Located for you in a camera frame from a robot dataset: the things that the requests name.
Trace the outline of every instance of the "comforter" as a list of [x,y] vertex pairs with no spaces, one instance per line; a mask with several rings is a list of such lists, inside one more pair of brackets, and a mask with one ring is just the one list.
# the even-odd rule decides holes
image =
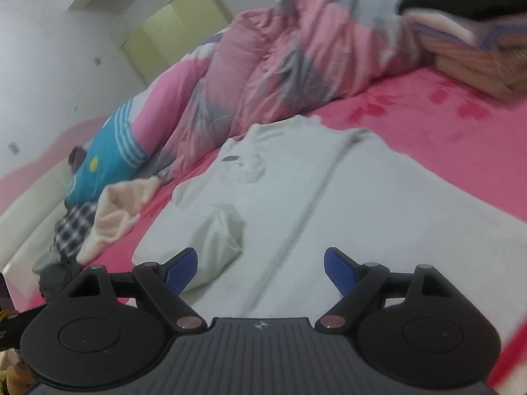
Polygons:
[[424,53],[400,0],[277,0],[239,14],[128,105],[130,136],[168,182],[253,123],[270,123],[410,71]]

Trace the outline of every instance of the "circular pad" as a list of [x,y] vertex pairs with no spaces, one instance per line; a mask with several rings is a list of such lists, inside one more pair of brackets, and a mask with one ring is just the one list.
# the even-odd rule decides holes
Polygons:
[[70,322],[59,333],[59,340],[69,350],[80,354],[99,352],[114,345],[121,330],[112,321],[84,318]]
[[411,346],[431,354],[450,352],[463,341],[463,331],[441,318],[421,318],[402,327],[402,337]]

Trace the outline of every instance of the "pillow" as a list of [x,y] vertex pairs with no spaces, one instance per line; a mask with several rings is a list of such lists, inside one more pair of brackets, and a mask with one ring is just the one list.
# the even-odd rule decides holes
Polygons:
[[107,185],[132,179],[147,159],[147,153],[132,136],[132,104],[133,99],[112,114],[93,139],[86,159],[68,185],[68,206],[97,201]]

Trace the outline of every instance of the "gray fabric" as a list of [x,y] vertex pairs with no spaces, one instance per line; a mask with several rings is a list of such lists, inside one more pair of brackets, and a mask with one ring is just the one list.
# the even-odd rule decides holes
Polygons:
[[60,263],[45,267],[40,273],[40,292],[46,302],[53,300],[60,292],[75,279],[82,270],[82,266],[75,258],[62,260]]
[[51,248],[49,248],[49,251],[46,251],[44,255],[42,255],[39,260],[33,265],[33,268],[31,270],[33,271],[33,273],[40,274],[40,272],[44,270],[45,267],[60,262],[61,255],[57,250],[55,244],[53,244],[51,245]]
[[[157,168],[157,162],[159,161],[159,157],[161,155],[160,151],[156,151],[152,156],[150,156],[146,162],[144,162],[135,175],[133,176],[134,179],[149,179],[152,175],[155,175],[159,170],[156,170]],[[170,160],[168,164],[163,166],[163,168],[167,167],[171,162],[173,162],[176,158]]]
[[[204,79],[200,79],[189,99],[189,106],[193,106],[194,113],[191,120],[191,128],[193,132],[210,132],[204,141],[210,143],[207,147],[197,147],[197,150],[206,150],[206,153],[198,154],[195,156],[196,162],[204,158],[210,150],[220,147],[224,142],[225,138],[231,128],[234,115],[223,108],[222,106],[210,102],[207,99],[206,93],[203,92]],[[162,182],[169,182],[169,166],[176,160],[175,153],[171,149],[164,148],[161,153],[156,157],[155,163],[149,164],[148,168],[145,168],[141,174],[144,176],[148,174],[147,170],[150,170],[150,175],[157,175]]]
[[287,56],[281,72],[283,101],[291,115],[314,110],[335,98],[335,92],[318,75],[312,62],[300,49],[293,50]]
[[223,33],[216,33],[213,36],[202,41],[200,43],[200,46],[203,46],[204,44],[209,44],[209,43],[220,43],[222,38],[223,38]]

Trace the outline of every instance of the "beige cloth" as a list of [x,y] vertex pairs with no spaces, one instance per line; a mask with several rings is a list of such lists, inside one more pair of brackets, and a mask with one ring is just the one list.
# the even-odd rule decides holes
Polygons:
[[5,350],[0,352],[0,370],[6,371],[10,365],[14,365],[18,362],[18,355],[14,349]]
[[24,395],[35,384],[35,381],[26,364],[17,362],[7,368],[6,383],[9,395]]
[[139,211],[160,185],[159,178],[151,177],[106,186],[98,200],[93,228],[77,255],[77,262],[89,263],[128,233],[138,221]]
[[497,388],[500,395],[524,395],[527,393],[527,361],[518,365],[509,378]]
[[455,61],[495,78],[505,85],[513,85],[525,77],[527,70],[527,47],[492,49],[483,51],[468,44],[452,43],[441,37],[420,33],[423,47],[439,56]]
[[435,67],[446,75],[462,81],[479,91],[488,93],[500,101],[510,102],[527,91],[527,70],[514,84],[506,85],[500,80],[465,67],[465,65],[444,56],[437,56]]

